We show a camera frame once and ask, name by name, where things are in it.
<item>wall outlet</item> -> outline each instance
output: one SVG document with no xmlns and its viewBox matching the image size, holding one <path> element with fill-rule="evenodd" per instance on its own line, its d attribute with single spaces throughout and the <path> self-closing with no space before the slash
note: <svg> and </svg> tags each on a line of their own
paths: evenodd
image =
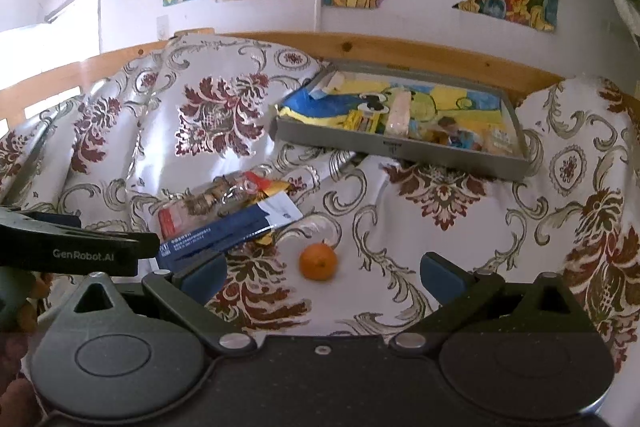
<svg viewBox="0 0 640 427">
<path fill-rule="evenodd" d="M 168 15 L 162 15 L 156 19 L 156 30 L 159 41 L 167 41 L 171 37 Z"/>
</svg>

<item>wooden headboard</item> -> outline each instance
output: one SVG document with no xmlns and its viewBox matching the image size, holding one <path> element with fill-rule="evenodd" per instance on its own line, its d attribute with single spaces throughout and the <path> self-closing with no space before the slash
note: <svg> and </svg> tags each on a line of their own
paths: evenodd
<svg viewBox="0 0 640 427">
<path fill-rule="evenodd" d="M 523 66 L 503 58 L 467 52 L 436 44 L 384 37 L 338 33 L 251 32 L 230 34 L 239 38 L 276 42 L 306 52 L 315 58 L 348 58 L 375 62 L 401 69 L 427 70 L 452 74 L 505 90 L 514 103 L 528 94 L 557 84 L 562 77 Z M 79 86 L 88 92 L 102 78 L 116 73 L 127 62 L 153 50 L 165 41 L 105 53 L 33 76 L 0 90 L 0 120 L 13 128 L 24 121 L 24 108 L 68 89 Z M 628 97 L 638 107 L 640 101 Z"/>
</svg>

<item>tangerine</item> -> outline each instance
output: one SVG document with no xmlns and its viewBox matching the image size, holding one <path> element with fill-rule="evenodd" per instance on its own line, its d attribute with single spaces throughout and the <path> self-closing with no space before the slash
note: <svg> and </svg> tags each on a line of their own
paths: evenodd
<svg viewBox="0 0 640 427">
<path fill-rule="evenodd" d="M 324 243 L 309 245 L 299 259 L 300 272 L 312 281 L 327 281 L 335 275 L 338 256 L 333 248 Z"/>
</svg>

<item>window frame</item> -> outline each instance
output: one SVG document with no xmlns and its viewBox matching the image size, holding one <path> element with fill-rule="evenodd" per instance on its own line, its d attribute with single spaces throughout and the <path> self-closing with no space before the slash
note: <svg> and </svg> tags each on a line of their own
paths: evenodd
<svg viewBox="0 0 640 427">
<path fill-rule="evenodd" d="M 77 0 L 66 0 L 57 9 L 53 10 L 50 14 L 44 17 L 43 22 L 45 24 L 51 24 L 54 20 L 60 17 L 64 11 L 71 6 Z M 102 53 L 102 0 L 98 0 L 98 51 Z"/>
</svg>

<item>screw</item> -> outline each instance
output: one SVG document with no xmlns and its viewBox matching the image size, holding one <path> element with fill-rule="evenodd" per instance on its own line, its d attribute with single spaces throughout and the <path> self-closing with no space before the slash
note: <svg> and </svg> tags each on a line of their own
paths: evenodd
<svg viewBox="0 0 640 427">
<path fill-rule="evenodd" d="M 227 333 L 220 337 L 220 346 L 225 349 L 245 349 L 251 345 L 252 338 L 244 333 Z"/>
<path fill-rule="evenodd" d="M 396 346 L 402 349 L 420 349 L 427 339 L 420 333 L 399 333 L 395 337 Z"/>
</svg>

